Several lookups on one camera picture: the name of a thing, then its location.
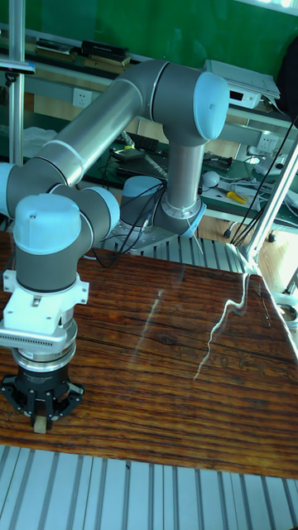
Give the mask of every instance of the metal frame pole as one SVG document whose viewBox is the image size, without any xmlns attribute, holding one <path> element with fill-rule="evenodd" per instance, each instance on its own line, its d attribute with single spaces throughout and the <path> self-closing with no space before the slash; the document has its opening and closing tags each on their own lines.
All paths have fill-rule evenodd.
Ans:
<svg viewBox="0 0 298 530">
<path fill-rule="evenodd" d="M 254 258 L 261 250 L 262 244 L 266 237 L 267 231 L 271 228 L 274 219 L 281 207 L 286 193 L 291 186 L 296 173 L 298 171 L 298 135 L 293 143 L 293 146 L 286 159 L 279 179 L 272 192 L 272 196 L 266 204 L 262 217 L 257 223 L 257 228 L 252 236 L 251 242 L 243 249 L 243 254 L 249 261 Z"/>
<path fill-rule="evenodd" d="M 9 0 L 9 59 L 25 60 L 26 0 Z M 22 166 L 24 123 L 24 74 L 9 89 L 9 161 Z"/>
</svg>

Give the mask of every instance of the black cable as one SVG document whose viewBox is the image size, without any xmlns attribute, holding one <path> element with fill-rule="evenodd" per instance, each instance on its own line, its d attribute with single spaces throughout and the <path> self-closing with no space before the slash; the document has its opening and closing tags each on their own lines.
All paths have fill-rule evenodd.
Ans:
<svg viewBox="0 0 298 530">
<path fill-rule="evenodd" d="M 113 238 L 121 238 L 121 236 L 123 236 L 125 234 L 114 234 L 114 235 L 110 235 L 108 238 L 104 238 L 102 239 L 102 241 L 108 241 L 108 239 L 113 239 Z"/>
<path fill-rule="evenodd" d="M 107 169 L 106 174 L 109 174 L 109 175 L 110 175 L 113 179 L 115 179 L 116 181 L 121 182 L 122 185 L 124 184 L 123 179 L 126 179 L 126 176 L 125 176 L 125 175 L 114 175 L 109 169 Z M 108 182 L 109 182 L 110 184 L 115 184 L 114 181 L 110 181 L 109 179 L 107 179 L 107 180 L 108 180 Z"/>
<path fill-rule="evenodd" d="M 9 217 L 7 217 L 6 215 L 0 214 L 0 223 L 2 223 L 2 222 L 5 223 L 5 226 L 2 228 L 3 232 L 7 232 L 7 230 L 10 227 L 10 225 L 12 224 L 12 221 L 13 221 L 13 219 L 9 219 Z"/>
<path fill-rule="evenodd" d="M 12 252 L 12 255 L 11 255 L 10 258 L 8 259 L 7 264 L 5 265 L 5 267 L 3 268 L 3 270 L 0 272 L 0 279 L 2 278 L 3 274 L 4 274 L 5 271 L 8 269 L 8 267 L 10 267 L 10 265 L 12 264 L 12 261 L 13 261 L 15 255 L 16 255 L 16 250 L 14 250 L 14 251 Z"/>
<path fill-rule="evenodd" d="M 110 158 L 111 158 L 111 153 L 109 153 L 108 155 L 108 158 L 107 158 L 107 161 L 106 161 L 103 173 L 102 173 L 103 182 L 107 180 L 107 169 L 108 169 L 108 163 L 109 163 Z"/>
<path fill-rule="evenodd" d="M 233 243 L 235 245 L 235 247 L 237 246 L 240 246 L 243 244 L 243 241 L 244 239 L 248 236 L 249 232 L 253 229 L 253 227 L 255 226 L 255 224 L 258 222 L 258 220 L 261 218 L 261 215 L 264 211 L 264 208 L 263 207 L 262 209 L 260 209 L 259 212 L 257 212 L 257 215 L 250 221 L 250 223 L 248 224 L 248 226 L 245 228 L 244 231 L 241 232 L 241 234 L 237 237 L 236 241 Z"/>
<path fill-rule="evenodd" d="M 235 234 L 234 234 L 234 236 L 233 236 L 233 239 L 232 239 L 232 241 L 231 241 L 232 244 L 234 244 L 234 241 L 235 241 L 235 239 L 236 239 L 236 236 L 237 236 L 239 230 L 242 228 L 242 226 L 243 226 L 243 224 L 244 224 L 244 222 L 245 222 L 245 220 L 246 220 L 246 218 L 247 218 L 247 216 L 248 216 L 250 210 L 252 209 L 252 207 L 253 207 L 253 205 L 254 205 L 254 202 L 255 202 L 255 200 L 256 200 L 256 198 L 257 198 L 259 192 L 260 192 L 260 189 L 262 188 L 262 185 L 264 184 L 264 182 L 265 182 L 266 178 L 268 177 L 268 175 L 269 175 L 271 169 L 273 168 L 273 166 L 274 166 L 274 164 L 275 164 L 275 162 L 276 162 L 276 160 L 277 160 L 277 157 L 278 157 L 278 155 L 279 155 L 280 152 L 281 152 L 281 149 L 284 147 L 285 142 L 286 142 L 286 139 L 288 138 L 288 136 L 289 136 L 289 134 L 290 134 L 290 132 L 291 132 L 291 129 L 292 129 L 292 127 L 294 126 L 295 121 L 297 120 L 297 118 L 298 118 L 298 114 L 297 114 L 296 118 L 292 121 L 290 127 L 288 128 L 288 130 L 287 130 L 287 132 L 286 132 L 286 135 L 285 135 L 285 137 L 284 137 L 284 139 L 283 139 L 283 141 L 282 141 L 282 143 L 281 143 L 280 148 L 278 149 L 278 151 L 277 151 L 275 157 L 273 158 L 273 161 L 272 161 L 272 163 L 271 163 L 271 165 L 270 165 L 270 167 L 269 167 L 269 169 L 268 169 L 266 175 L 263 177 L 260 186 L 257 188 L 257 192 L 256 192 L 255 196 L 254 196 L 253 199 L 252 199 L 252 203 L 249 205 L 248 211 L 247 211 L 246 214 L 244 215 L 243 220 L 241 221 L 240 225 L 238 226 L 238 228 L 237 228 L 237 230 L 236 230 L 236 232 L 235 232 Z"/>
<path fill-rule="evenodd" d="M 104 164 L 104 166 L 100 166 L 100 167 L 98 167 L 98 168 L 97 168 L 97 171 L 102 171 L 102 170 L 104 170 L 105 167 L 106 167 L 106 165 L 107 165 L 107 163 L 108 163 L 108 166 L 111 166 L 112 164 L 118 164 L 118 162 L 117 162 L 116 160 L 111 160 L 111 161 L 109 161 L 109 158 L 111 158 L 111 157 L 112 157 L 112 153 L 110 153 L 110 154 L 108 155 L 108 159 L 107 159 L 106 163 Z"/>
<path fill-rule="evenodd" d="M 147 193 L 149 190 L 151 190 L 151 189 L 153 189 L 153 188 L 156 188 L 156 187 L 157 187 L 157 186 L 155 185 L 155 186 L 153 186 L 152 188 L 149 188 L 148 190 L 143 191 L 142 193 L 140 193 L 140 194 L 137 195 L 136 197 L 132 197 L 132 199 L 130 199 L 128 202 L 131 202 L 131 200 L 135 200 L 137 197 L 140 197 L 140 196 L 144 195 L 144 193 Z M 159 189 L 159 190 L 156 190 L 156 192 L 155 192 L 155 194 L 154 194 L 153 197 L 152 197 L 152 195 L 150 195 L 148 201 L 144 204 L 144 206 L 142 207 L 141 212 L 140 212 L 139 215 L 137 216 L 137 219 L 135 220 L 134 224 L 133 224 L 132 227 L 130 228 L 130 230 L 129 230 L 127 236 L 126 236 L 126 238 L 123 240 L 123 243 L 122 243 L 122 245 L 121 245 L 121 247 L 120 247 L 120 250 L 117 251 L 117 253 L 116 253 L 114 256 L 112 256 L 111 258 L 106 258 L 106 257 L 104 257 L 104 258 L 100 258 L 99 255 L 96 253 L 95 249 L 92 248 L 92 252 L 93 252 L 94 256 L 96 257 L 97 261 L 100 263 L 100 265 L 101 265 L 102 267 L 104 267 L 104 268 L 110 268 L 110 267 L 115 263 L 115 261 L 119 258 L 119 256 L 121 256 L 121 255 L 123 255 L 123 254 L 129 252 L 129 250 L 131 250 L 131 249 L 134 247 L 134 245 L 136 244 L 136 242 L 138 241 L 138 239 L 139 239 L 139 238 L 141 237 L 141 235 L 142 235 L 142 227 L 140 228 L 140 231 L 139 231 L 139 233 L 138 233 L 138 235 L 137 235 L 135 241 L 134 241 L 134 242 L 133 242 L 128 248 L 126 248 L 126 249 L 123 251 L 123 249 L 124 249 L 124 247 L 125 247 L 125 245 L 126 245 L 128 239 L 130 238 L 130 236 L 131 236 L 131 234 L 132 234 L 132 231 L 136 228 L 137 222 L 138 222 L 138 221 L 139 221 L 139 220 L 145 215 L 144 210 L 145 210 L 145 208 L 147 207 L 147 205 L 149 204 L 149 202 L 151 201 L 152 198 L 155 199 L 155 201 L 154 201 L 153 207 L 149 210 L 148 214 L 150 214 L 150 213 L 152 212 L 151 215 L 154 215 L 154 209 L 156 208 L 156 205 L 157 205 L 157 203 L 158 203 L 158 200 L 160 199 L 160 196 L 161 196 L 161 194 L 159 194 L 159 192 L 163 192 L 164 189 L 165 189 L 165 187 L 162 185 L 162 183 L 159 184 L 158 187 L 159 187 L 160 189 Z M 103 262 L 103 260 L 110 260 L 111 263 L 109 263 L 108 265 L 106 265 L 106 264 Z"/>
</svg>

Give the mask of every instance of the wooden table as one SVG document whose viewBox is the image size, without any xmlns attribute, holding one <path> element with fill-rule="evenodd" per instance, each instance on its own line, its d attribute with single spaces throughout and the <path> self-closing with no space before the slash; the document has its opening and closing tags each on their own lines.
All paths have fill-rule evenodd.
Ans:
<svg viewBox="0 0 298 530">
<path fill-rule="evenodd" d="M 2 234 L 1 269 L 11 245 Z M 70 377 L 84 400 L 37 435 L 1 396 L 1 444 L 298 478 L 297 358 L 260 277 L 247 278 L 244 314 L 215 331 L 194 380 L 242 275 L 137 256 L 109 269 L 82 259 L 79 273 L 90 295 L 75 309 Z M 0 377 L 16 371 L 0 349 Z"/>
</svg>

